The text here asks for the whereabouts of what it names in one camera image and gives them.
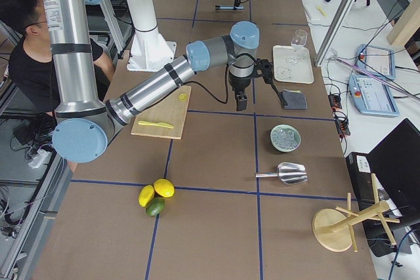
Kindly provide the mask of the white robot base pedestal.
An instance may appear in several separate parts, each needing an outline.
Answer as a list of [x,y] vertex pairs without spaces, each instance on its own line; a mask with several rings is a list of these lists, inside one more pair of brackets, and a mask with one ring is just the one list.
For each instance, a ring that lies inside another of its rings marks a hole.
[[160,34],[153,0],[127,0],[127,4],[135,29],[127,69],[156,72],[174,60],[177,44]]

